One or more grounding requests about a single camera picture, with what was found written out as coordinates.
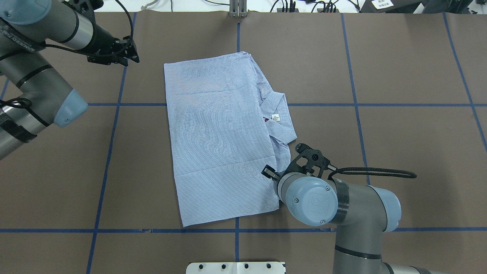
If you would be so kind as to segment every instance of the table surface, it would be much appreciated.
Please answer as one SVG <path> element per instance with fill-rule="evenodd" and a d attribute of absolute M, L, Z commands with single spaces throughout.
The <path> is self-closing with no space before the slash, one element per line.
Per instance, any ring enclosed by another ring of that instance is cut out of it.
<path fill-rule="evenodd" d="M 115 36 L 128 33 L 122 13 L 97 16 Z M 190 262 L 273 260 L 290 274 L 331 273 L 333 227 L 307 227 L 285 206 L 182 228 L 163 64 L 247 51 L 286 93 L 298 135 L 291 147 L 307 143 L 339 167 L 418 174 L 339 176 L 400 199 L 385 262 L 484 273 L 486 23 L 452 14 L 143 11 L 134 16 L 139 64 L 44 50 L 90 106 L 0 162 L 0 272 L 184 273 Z M 19 95 L 0 80 L 2 98 Z"/>

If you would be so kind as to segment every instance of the cloth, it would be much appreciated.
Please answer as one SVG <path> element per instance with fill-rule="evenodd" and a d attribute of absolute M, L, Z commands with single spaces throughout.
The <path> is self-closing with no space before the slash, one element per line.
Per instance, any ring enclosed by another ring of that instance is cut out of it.
<path fill-rule="evenodd" d="M 291 160 L 296 133 L 285 95 L 246 52 L 165 64 L 164 73 L 183 226 L 278 209 L 261 171 L 283 171 Z"/>

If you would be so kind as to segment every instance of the white sticker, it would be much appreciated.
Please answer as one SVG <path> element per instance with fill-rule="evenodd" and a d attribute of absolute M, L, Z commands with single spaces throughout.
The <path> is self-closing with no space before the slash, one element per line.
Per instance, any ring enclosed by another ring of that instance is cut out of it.
<path fill-rule="evenodd" d="M 372 4 L 378 10 L 394 6 L 391 0 L 373 0 Z"/>
<path fill-rule="evenodd" d="M 275 121 L 275 122 L 279 122 L 281 120 L 281 118 L 279 118 L 279 114 L 273 114 L 272 115 L 272 119 Z"/>

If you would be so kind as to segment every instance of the white floor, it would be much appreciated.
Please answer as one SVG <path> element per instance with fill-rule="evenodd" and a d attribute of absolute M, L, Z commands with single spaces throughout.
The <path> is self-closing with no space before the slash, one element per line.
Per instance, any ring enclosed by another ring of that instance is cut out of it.
<path fill-rule="evenodd" d="M 141 7 L 151 3 L 152 0 L 120 0 L 122 4 L 128 9 L 128 11 L 140 11 Z M 211 0 L 212 2 L 228 3 L 229 0 Z M 247 0 L 247 8 L 249 10 L 259 11 L 259 12 L 269 12 L 272 4 L 275 0 Z M 104 0 L 105 4 L 98 11 L 122 11 L 118 4 L 114 0 Z M 226 5 L 214 5 L 212 3 L 205 2 L 203 0 L 172 0 L 173 11 L 184 12 L 184 11 L 217 11 L 223 10 L 228 11 L 228 6 Z M 365 0 L 358 0 L 360 6 L 362 6 Z M 296 8 L 299 12 L 311 12 L 315 4 L 306 4 L 305 1 L 297 1 Z M 356 13 L 357 9 L 348 0 L 338 0 L 336 6 L 340 12 L 343 13 Z M 281 8 L 282 4 L 279 1 L 274 8 L 274 12 L 277 8 Z M 486 14 L 487 8 L 485 5 L 479 5 L 475 3 L 475 0 L 468 6 L 470 10 L 476 11 L 479 14 Z M 170 0 L 158 0 L 155 4 L 148 7 L 148 9 L 156 11 L 171 11 Z M 421 13 L 423 10 L 423 5 L 419 5 L 415 13 Z"/>

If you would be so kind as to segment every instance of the metal bracket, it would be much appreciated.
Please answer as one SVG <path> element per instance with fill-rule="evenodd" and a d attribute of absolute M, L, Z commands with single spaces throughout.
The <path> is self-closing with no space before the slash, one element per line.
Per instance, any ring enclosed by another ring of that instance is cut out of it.
<path fill-rule="evenodd" d="M 230 0 L 230 17 L 247 17 L 247 0 Z"/>

